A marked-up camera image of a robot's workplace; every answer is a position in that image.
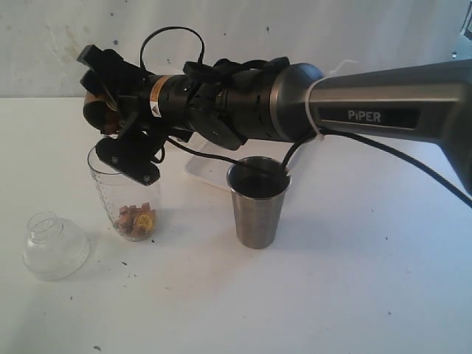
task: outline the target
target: clear glass jar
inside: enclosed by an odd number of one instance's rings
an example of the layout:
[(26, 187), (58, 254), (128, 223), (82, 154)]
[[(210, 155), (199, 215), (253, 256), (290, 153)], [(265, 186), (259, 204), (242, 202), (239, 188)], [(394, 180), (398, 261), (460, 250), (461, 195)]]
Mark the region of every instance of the clear glass jar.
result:
[(78, 270), (90, 254), (90, 240), (70, 220), (53, 212), (30, 218), (24, 265), (40, 280), (59, 280)]
[(133, 181), (101, 162), (95, 147), (88, 153), (87, 161), (114, 229), (130, 241), (153, 235), (159, 220), (159, 181), (150, 186)]

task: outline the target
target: white tabletop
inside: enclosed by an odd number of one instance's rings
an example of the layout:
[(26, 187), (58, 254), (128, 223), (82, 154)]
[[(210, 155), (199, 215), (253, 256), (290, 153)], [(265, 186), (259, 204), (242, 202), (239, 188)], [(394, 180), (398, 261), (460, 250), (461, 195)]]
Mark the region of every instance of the white tabletop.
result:
[[(472, 353), (472, 211), (424, 173), (343, 138), (312, 143), (275, 242), (255, 251), (229, 194), (185, 175), (169, 147), (159, 235), (131, 243), (90, 178), (99, 135), (81, 111), (0, 100), (0, 353)], [(458, 183), (437, 147), (383, 141)], [(94, 241), (59, 282), (21, 260), (41, 210)]]

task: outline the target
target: metal cup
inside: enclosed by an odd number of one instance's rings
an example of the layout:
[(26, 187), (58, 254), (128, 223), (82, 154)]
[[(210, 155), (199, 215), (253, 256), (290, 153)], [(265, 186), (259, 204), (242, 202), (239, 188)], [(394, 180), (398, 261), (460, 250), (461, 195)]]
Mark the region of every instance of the metal cup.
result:
[(244, 164), (231, 166), (226, 176), (237, 238), (251, 249), (264, 249), (274, 241), (291, 178), (279, 173), (281, 164), (269, 157), (246, 157), (240, 162)]

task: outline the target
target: white wall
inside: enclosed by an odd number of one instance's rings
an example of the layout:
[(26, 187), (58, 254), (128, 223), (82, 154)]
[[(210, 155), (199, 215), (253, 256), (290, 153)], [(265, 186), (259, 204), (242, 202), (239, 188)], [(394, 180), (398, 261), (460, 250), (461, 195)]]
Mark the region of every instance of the white wall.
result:
[[(0, 96), (84, 95), (85, 68), (75, 58), (86, 44), (113, 47), (136, 63), (145, 36), (171, 24), (203, 35), (209, 64), (287, 55), (323, 71), (345, 58), (371, 71), (450, 60), (468, 2), (3, 0)], [(152, 70), (167, 59), (181, 68), (197, 54), (196, 39), (177, 31), (152, 42), (145, 57)]]

